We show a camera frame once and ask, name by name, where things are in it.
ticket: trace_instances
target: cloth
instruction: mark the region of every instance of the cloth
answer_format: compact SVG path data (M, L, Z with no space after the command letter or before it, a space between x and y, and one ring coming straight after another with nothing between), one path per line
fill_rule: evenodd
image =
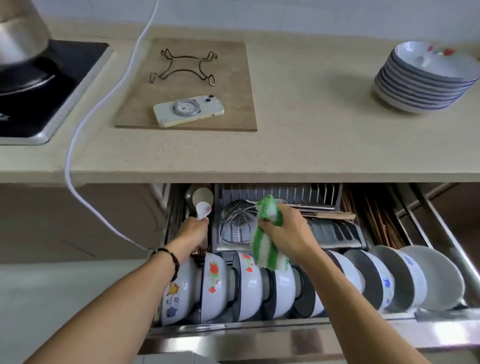
M259 201L256 208L258 211L257 220L270 220L274 225L282 226L283 216L272 195L268 195ZM255 225L252 236L253 239L250 244L257 266L270 270L287 270L288 258L278 251L273 241L258 224Z

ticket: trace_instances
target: stove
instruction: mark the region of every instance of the stove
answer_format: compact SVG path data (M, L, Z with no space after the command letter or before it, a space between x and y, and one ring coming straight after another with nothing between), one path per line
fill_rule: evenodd
M52 40L48 52L56 72L49 74L45 65L40 77L36 65L0 72L0 145L49 141L112 54L107 43L61 40ZM28 79L32 70L34 82ZM14 77L24 86L12 91L6 85Z

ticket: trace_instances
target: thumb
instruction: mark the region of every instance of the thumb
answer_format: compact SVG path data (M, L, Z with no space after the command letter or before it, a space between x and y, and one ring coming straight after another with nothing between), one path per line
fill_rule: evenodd
M258 220L258 226L260 226L262 230L265 231L270 238L272 238L272 240L278 230L280 230L279 226L275 226L269 220Z

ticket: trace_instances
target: black beaded bracelet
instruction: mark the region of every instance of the black beaded bracelet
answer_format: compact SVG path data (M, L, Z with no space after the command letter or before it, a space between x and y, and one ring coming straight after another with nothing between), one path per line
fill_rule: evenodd
M153 256L154 254L158 253L158 252L165 252L165 253L168 253L171 255L172 259L173 259L173 263L175 264L175 274L173 275L173 278L170 282L173 282L174 280L177 279L177 276L179 274L179 269L180 269L180 263L179 263L179 260L177 259L177 257L175 256L175 254L173 254L172 252L168 251L168 249L165 249L165 248L158 248L158 249L155 249L152 253L151 256Z

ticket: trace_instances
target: person's left hand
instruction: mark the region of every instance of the person's left hand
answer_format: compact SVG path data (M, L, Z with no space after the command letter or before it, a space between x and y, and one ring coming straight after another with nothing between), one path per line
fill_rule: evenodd
M180 263L185 261L192 250L199 246L208 232L208 218L198 220L197 218L187 218L180 229L166 248L169 249Z

